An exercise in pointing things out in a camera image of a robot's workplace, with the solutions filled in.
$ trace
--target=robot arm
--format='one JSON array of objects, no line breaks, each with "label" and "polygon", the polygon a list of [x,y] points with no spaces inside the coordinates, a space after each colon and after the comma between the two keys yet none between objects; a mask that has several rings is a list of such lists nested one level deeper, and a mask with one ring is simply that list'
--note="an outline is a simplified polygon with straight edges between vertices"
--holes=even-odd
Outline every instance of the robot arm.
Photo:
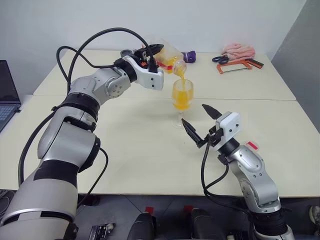
[{"label": "robot arm", "polygon": [[[157,53],[163,45],[150,47]],[[115,61],[113,68],[73,81],[39,141],[38,168],[22,183],[1,220],[0,239],[75,239],[77,173],[89,168],[99,152],[94,130],[100,106],[119,97],[132,82],[163,88],[162,70],[148,71],[144,53],[139,49]]]},{"label": "robot arm", "polygon": [[230,166],[251,212],[257,238],[295,239],[291,228],[286,224],[277,186],[267,174],[264,160],[249,147],[240,145],[234,139],[241,128],[240,114],[226,112],[222,115],[209,105],[202,106],[216,120],[207,137],[201,139],[185,120],[182,120],[183,126],[199,148],[210,140],[213,149],[220,153],[219,160]]}]

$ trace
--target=wine glass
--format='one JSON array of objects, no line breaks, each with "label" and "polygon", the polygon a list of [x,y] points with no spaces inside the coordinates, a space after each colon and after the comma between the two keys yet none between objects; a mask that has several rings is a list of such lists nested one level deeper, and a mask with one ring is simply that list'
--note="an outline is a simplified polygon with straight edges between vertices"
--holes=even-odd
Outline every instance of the wine glass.
[{"label": "wine glass", "polygon": [[172,121],[173,127],[182,129],[183,124],[181,119],[184,116],[184,111],[190,108],[191,100],[194,98],[194,84],[187,79],[179,79],[174,82],[172,88],[172,103],[177,109],[178,114]]}]

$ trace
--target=white table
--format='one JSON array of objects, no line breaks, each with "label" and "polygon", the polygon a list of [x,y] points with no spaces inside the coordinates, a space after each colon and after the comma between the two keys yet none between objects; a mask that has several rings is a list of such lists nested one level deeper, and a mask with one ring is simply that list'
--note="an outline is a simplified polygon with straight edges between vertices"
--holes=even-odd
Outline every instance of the white table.
[{"label": "white table", "polygon": [[[18,188],[18,160],[27,139],[63,99],[33,96],[0,134],[0,189]],[[194,99],[185,118],[200,136],[214,123],[202,109],[203,103],[221,112],[241,113],[242,131],[236,139],[259,144],[259,154],[280,196],[320,195],[320,135],[296,101]],[[184,130],[172,127],[174,113],[167,98],[119,97],[106,102],[99,111],[95,134],[109,155],[109,166],[93,193],[202,195],[200,167],[205,149],[197,149]],[[25,176],[39,163],[40,135],[26,157]],[[89,190],[104,163],[99,154],[92,167],[78,174],[80,193]],[[217,153],[211,151],[205,169],[207,183],[223,171]],[[241,194],[231,172],[213,191]]]},{"label": "white table", "polygon": [[[69,70],[74,52],[67,51],[61,62]],[[85,50],[83,54],[95,65],[112,64],[120,57],[119,51]],[[252,67],[252,70],[241,70],[219,74],[212,58],[219,53],[197,53],[196,62],[187,64],[185,77],[194,84],[194,97],[198,99],[249,99],[249,100],[295,100],[288,86],[275,70],[270,60],[263,54],[255,59],[264,63],[263,68]],[[77,59],[72,80],[93,74],[91,68],[81,57]],[[178,77],[165,74],[163,91],[153,91],[134,84],[123,97],[171,98],[172,85]],[[67,84],[56,65],[40,84],[34,95],[65,96]]]}]

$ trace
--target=pink towel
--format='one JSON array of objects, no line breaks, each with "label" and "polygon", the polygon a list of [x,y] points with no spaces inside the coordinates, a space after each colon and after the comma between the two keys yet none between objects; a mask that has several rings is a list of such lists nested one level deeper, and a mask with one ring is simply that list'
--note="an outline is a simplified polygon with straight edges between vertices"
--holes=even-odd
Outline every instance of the pink towel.
[{"label": "pink towel", "polygon": [[225,46],[221,53],[221,55],[227,56],[230,61],[252,59],[255,54],[256,51],[252,46],[246,46],[240,43],[232,43]]}]

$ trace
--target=plastic bottle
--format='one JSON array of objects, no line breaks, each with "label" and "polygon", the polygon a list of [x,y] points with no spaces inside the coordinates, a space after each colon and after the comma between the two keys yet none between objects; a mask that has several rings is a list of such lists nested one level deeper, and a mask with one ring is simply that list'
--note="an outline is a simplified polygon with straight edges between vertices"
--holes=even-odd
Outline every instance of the plastic bottle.
[{"label": "plastic bottle", "polygon": [[174,48],[170,43],[157,36],[148,36],[148,44],[163,44],[162,50],[154,55],[157,64],[163,68],[168,74],[174,73],[175,75],[184,78],[185,71],[187,70],[184,55]]}]

